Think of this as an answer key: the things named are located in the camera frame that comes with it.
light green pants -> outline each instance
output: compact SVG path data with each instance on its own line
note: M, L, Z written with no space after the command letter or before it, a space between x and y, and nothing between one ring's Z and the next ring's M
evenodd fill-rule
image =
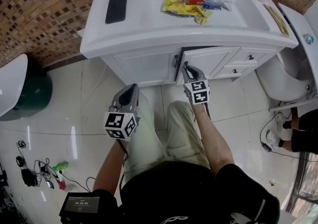
M166 150L155 132L154 112L142 94L139 96L137 111L141 119L128 144L126 182L164 160L185 161L210 168L195 129L195 116L189 103L175 101L168 106Z

mosaic tile wall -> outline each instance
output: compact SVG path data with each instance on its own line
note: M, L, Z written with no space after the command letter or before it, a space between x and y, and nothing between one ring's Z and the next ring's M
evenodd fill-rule
M0 67L22 53L44 67L78 55L92 1L0 0ZM274 1L304 13L315 0Z

person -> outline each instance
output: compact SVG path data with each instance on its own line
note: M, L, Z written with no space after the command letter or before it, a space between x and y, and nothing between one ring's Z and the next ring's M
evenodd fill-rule
M166 150L142 94L137 111L139 126L129 143L123 141L128 158L122 206L114 198L124 160L119 143L114 143L93 186L93 193L107 202L104 223L278 223L278 199L235 165L203 104L169 105Z
M278 131L282 132L285 129L292 129L293 134L290 141L285 141L273 131L267 131L266 139L272 145L272 148L284 148L292 152L306 151L318 154L318 109L292 121L286 121L282 113L277 113L276 117Z

cabinet handle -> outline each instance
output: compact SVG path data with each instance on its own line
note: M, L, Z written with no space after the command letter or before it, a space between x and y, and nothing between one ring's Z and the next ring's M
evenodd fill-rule
M173 67L174 67L174 68L177 68L177 66L178 66L178 61L179 61L179 55L175 55L175 56L174 56L174 59L175 59L175 62L174 62Z

black shirt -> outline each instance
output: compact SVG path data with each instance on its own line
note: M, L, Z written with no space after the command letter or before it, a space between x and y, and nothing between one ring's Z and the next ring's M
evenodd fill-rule
M217 176L209 169L165 161L127 182L121 191L122 211L109 193L105 223L227 223L242 213L259 223L279 220L279 202L233 164Z

